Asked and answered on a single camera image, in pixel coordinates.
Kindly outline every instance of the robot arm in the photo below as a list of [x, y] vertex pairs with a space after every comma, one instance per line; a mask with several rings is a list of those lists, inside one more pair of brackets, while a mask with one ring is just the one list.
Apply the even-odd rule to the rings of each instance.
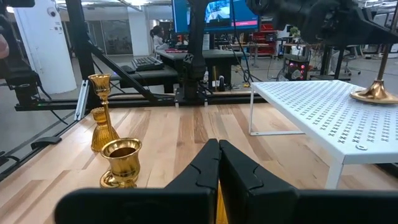
[[328, 45], [393, 44], [398, 35], [375, 24], [367, 9], [353, 0], [246, 0], [248, 8], [260, 16], [273, 17], [276, 29], [287, 24], [300, 29], [310, 44]]

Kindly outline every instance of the black aluminum frame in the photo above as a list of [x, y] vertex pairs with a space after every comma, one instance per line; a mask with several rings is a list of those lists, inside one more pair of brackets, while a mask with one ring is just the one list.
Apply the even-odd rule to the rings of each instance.
[[[75, 55], [79, 61], [81, 77], [87, 80], [88, 76], [95, 74], [93, 65], [93, 55], [98, 57], [110, 69], [115, 71], [123, 80], [124, 83], [135, 88], [143, 98], [118, 98], [109, 99], [109, 106], [112, 108], [122, 107], [143, 107], [143, 106], [174, 106], [175, 102], [170, 98], [163, 98], [152, 94], [146, 90], [137, 80], [129, 76], [124, 70], [117, 66], [110, 60], [97, 46], [95, 46], [86, 30], [85, 18], [81, 0], [66, 0], [68, 15], [70, 18], [70, 26], [73, 29], [71, 41], [75, 46]], [[255, 95], [254, 102], [266, 102], [259, 95]], [[202, 101], [197, 102], [181, 102], [180, 105], [200, 105]], [[230, 95], [210, 95], [208, 96], [209, 104], [235, 104], [235, 103], [250, 103], [250, 93], [230, 94]], [[77, 99], [72, 100], [52, 100], [43, 101], [37, 105], [16, 105], [17, 111], [39, 111], [39, 110], [74, 110], [77, 105]], [[87, 98], [87, 112], [90, 109], [100, 106], [100, 99], [94, 94], [90, 84], [90, 91]]]

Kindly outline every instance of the red shelving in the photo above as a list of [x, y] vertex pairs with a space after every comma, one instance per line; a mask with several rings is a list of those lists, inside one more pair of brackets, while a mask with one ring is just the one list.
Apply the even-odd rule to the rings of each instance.
[[272, 26], [271, 23], [269, 22], [263, 22], [261, 24], [261, 29], [259, 32], [254, 32], [252, 34], [253, 36], [253, 41], [258, 43], [258, 44], [269, 44], [267, 47], [259, 47], [258, 50], [258, 55], [263, 56], [263, 55], [268, 55], [272, 56], [275, 54], [275, 49], [276, 49], [276, 37], [273, 36], [273, 40], [267, 40], [267, 35], [272, 35], [273, 33], [276, 33], [277, 31], [274, 30], [274, 27]]

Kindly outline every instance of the shelf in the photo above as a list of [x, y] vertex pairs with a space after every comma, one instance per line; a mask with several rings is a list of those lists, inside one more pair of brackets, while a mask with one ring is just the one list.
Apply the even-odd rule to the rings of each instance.
[[257, 56], [270, 56], [274, 55], [273, 53], [257, 53]]

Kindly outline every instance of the metal pole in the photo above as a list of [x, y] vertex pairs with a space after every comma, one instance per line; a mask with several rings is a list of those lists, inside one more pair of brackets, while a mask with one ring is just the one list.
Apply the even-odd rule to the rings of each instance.
[[[396, 3], [396, 10], [394, 11], [394, 17], [393, 17], [392, 23], [391, 23], [391, 32], [396, 31], [397, 22], [398, 22], [398, 2]], [[381, 59], [379, 74], [377, 75], [377, 80], [379, 80], [379, 81], [381, 81], [383, 79], [384, 71], [386, 69], [387, 60], [388, 60], [388, 54], [390, 53], [391, 47], [392, 47], [392, 44], [386, 44], [384, 46], [383, 58]]]
[[[72, 32], [72, 44], [75, 47], [75, 55], [79, 61], [81, 79], [87, 80], [88, 76], [95, 74], [93, 56], [88, 45], [89, 37], [85, 25], [85, 17], [81, 0], [66, 0], [70, 20], [70, 31]], [[88, 92], [87, 108], [89, 110], [101, 106], [100, 99], [95, 95], [92, 85]]]

